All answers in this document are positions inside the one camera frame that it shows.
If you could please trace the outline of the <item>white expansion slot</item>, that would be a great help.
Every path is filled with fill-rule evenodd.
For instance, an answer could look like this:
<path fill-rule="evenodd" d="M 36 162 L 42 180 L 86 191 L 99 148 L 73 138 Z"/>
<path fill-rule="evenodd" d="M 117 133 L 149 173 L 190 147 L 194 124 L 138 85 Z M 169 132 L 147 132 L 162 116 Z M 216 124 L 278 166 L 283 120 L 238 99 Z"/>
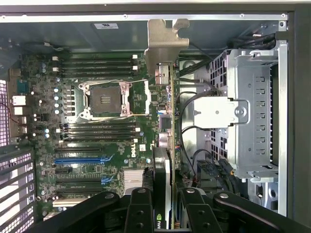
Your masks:
<path fill-rule="evenodd" d="M 72 207 L 75 206 L 86 199 L 58 199 L 52 202 L 53 208 L 58 208 L 58 207 Z"/>

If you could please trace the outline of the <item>CPU socket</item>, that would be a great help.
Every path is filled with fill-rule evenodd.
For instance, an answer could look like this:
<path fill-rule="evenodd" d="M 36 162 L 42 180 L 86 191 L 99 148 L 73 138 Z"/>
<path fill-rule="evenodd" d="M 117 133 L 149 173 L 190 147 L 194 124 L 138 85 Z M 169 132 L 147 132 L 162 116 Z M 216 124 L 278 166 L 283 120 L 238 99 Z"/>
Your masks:
<path fill-rule="evenodd" d="M 83 92 L 82 112 L 94 117 L 117 117 L 131 114 L 128 98 L 132 86 L 133 84 L 124 83 L 91 86 L 86 93 Z"/>

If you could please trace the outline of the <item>blue expansion slot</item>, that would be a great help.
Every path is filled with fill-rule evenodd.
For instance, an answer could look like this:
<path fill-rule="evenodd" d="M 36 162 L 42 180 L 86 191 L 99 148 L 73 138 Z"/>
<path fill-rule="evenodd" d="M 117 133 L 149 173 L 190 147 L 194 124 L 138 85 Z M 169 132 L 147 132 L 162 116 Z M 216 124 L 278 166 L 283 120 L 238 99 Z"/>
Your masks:
<path fill-rule="evenodd" d="M 101 157 L 64 157 L 54 160 L 54 164 L 104 164 L 109 162 L 115 154 L 110 156 L 103 155 Z"/>

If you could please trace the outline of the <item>perforated metal disk bay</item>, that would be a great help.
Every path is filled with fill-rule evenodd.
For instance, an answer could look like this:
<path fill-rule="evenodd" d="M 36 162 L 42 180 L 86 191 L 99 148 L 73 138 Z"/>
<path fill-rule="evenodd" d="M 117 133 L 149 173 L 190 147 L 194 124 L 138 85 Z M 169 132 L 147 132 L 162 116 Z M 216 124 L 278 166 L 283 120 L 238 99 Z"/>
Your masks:
<path fill-rule="evenodd" d="M 288 43 L 232 50 L 213 69 L 222 96 L 211 102 L 212 149 L 248 185 L 251 201 L 287 215 Z"/>

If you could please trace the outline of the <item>black power plug bundle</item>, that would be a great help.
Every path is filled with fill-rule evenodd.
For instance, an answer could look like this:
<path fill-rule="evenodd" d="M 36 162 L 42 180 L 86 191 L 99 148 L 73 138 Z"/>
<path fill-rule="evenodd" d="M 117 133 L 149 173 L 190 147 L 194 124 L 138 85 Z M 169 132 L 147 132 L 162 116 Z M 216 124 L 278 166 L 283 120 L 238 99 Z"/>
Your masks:
<path fill-rule="evenodd" d="M 195 151 L 192 165 L 197 166 L 197 187 L 207 193 L 228 191 L 240 195 L 239 182 L 234 176 L 233 167 L 226 159 L 215 160 L 206 149 Z"/>

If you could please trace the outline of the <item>dark grey open PC case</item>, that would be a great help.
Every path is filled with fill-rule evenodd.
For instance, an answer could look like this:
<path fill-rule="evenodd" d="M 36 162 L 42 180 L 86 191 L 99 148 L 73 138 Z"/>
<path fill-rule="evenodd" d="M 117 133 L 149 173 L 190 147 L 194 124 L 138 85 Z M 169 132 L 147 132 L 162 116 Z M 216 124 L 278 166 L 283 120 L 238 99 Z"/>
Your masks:
<path fill-rule="evenodd" d="M 177 171 L 189 175 L 195 187 L 195 151 L 206 149 L 216 161 L 221 159 L 213 152 L 214 130 L 208 124 L 211 102 L 222 96 L 214 66 L 232 50 L 271 50 L 277 41 L 287 41 L 285 217 L 311 228 L 311 0 L 100 0 L 98 4 L 95 0 L 38 0 L 37 4 L 32 0 L 21 0 L 20 4 L 0 0 L 0 100 L 7 94 L 1 85 L 9 80 L 9 70 L 19 55 L 135 51 L 144 54 L 151 19 L 165 20 L 168 28 L 177 19 L 190 23 L 178 31 L 180 38 L 189 39 L 189 46 L 180 51 L 173 64 L 174 82 L 178 84 L 174 103 L 175 178 Z M 238 196 L 251 201 L 248 185 L 236 178 L 241 192 Z M 175 183 L 176 179 L 174 228 L 154 228 L 154 233 L 190 233 L 188 228 L 181 228 L 177 218 L 180 201 Z M 208 196 L 215 194 L 199 189 Z M 48 219 L 16 221 L 0 216 L 0 233 L 24 233 Z"/>

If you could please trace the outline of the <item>silver socket cover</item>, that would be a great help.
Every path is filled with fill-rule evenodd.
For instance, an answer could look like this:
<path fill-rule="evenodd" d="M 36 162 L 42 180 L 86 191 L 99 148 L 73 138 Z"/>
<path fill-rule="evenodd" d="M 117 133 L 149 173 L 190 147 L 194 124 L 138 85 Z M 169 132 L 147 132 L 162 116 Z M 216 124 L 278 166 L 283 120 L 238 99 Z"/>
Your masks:
<path fill-rule="evenodd" d="M 151 104 L 151 92 L 149 89 L 149 81 L 146 80 L 144 81 L 144 92 L 146 95 L 146 100 L 145 100 L 145 114 L 148 115 L 150 113 L 149 106 Z"/>

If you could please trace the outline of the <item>green motherboard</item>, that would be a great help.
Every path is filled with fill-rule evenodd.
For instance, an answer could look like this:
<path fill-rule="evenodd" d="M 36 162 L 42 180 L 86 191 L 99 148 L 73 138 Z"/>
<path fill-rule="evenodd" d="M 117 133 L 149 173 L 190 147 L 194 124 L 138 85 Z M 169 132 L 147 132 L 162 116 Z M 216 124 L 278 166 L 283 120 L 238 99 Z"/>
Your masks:
<path fill-rule="evenodd" d="M 53 61 L 53 56 L 68 58 L 126 58 L 138 55 L 130 61 L 138 66 L 137 71 L 93 71 L 132 72 L 132 77 L 63 78 L 67 72 L 54 72 L 53 67 L 63 68 L 64 61 Z M 110 67 L 110 66 L 65 66 L 65 67 Z M 133 116 L 126 119 L 85 122 L 75 119 L 83 110 L 83 91 L 78 85 L 86 81 L 147 79 L 151 92 L 148 116 Z M 58 199 L 88 199 L 96 194 L 58 195 L 58 189 L 95 188 L 122 195 L 125 191 L 123 171 L 145 169 L 153 166 L 153 148 L 159 133 L 159 114 L 165 112 L 165 87 L 155 84 L 154 77 L 146 69 L 144 54 L 135 52 L 21 54 L 9 70 L 9 80 L 3 82 L 2 90 L 7 94 L 0 100 L 0 216 L 12 217 L 16 221 L 36 218 L 48 219 L 70 207 L 53 208 Z M 133 83 L 130 88 L 131 113 L 144 114 L 146 95 L 144 82 Z M 131 123 L 137 132 L 133 142 L 125 143 L 64 143 L 64 133 L 57 133 L 60 124 L 86 123 Z M 93 147 L 102 152 L 55 153 L 55 148 Z M 54 164 L 64 157 L 113 158 L 104 164 Z M 69 174 L 55 174 L 56 169 L 70 169 Z M 114 176 L 110 183 L 65 183 L 56 184 L 57 179 L 102 178 Z"/>

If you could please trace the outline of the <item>silver finned chipset heatsink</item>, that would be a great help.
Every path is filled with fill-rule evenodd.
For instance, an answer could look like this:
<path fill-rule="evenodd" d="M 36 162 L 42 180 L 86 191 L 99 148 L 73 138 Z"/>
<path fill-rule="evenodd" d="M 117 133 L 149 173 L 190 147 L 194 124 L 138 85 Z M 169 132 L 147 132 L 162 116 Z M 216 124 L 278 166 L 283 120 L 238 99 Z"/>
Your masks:
<path fill-rule="evenodd" d="M 124 189 L 142 187 L 144 169 L 125 169 L 123 171 Z"/>

